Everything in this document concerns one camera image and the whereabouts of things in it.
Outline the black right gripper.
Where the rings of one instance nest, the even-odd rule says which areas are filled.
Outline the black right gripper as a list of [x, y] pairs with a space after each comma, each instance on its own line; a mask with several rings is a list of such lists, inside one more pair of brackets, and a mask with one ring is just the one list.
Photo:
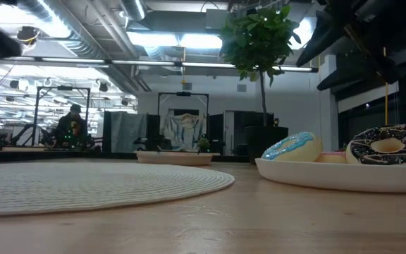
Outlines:
[[398, 64], [390, 53], [406, 47], [406, 1], [330, 0], [319, 2], [324, 9], [316, 11], [316, 27], [296, 62], [302, 66], [334, 42], [346, 38], [359, 53], [362, 66], [323, 69], [326, 77], [317, 90], [345, 84], [380, 80], [398, 80]]

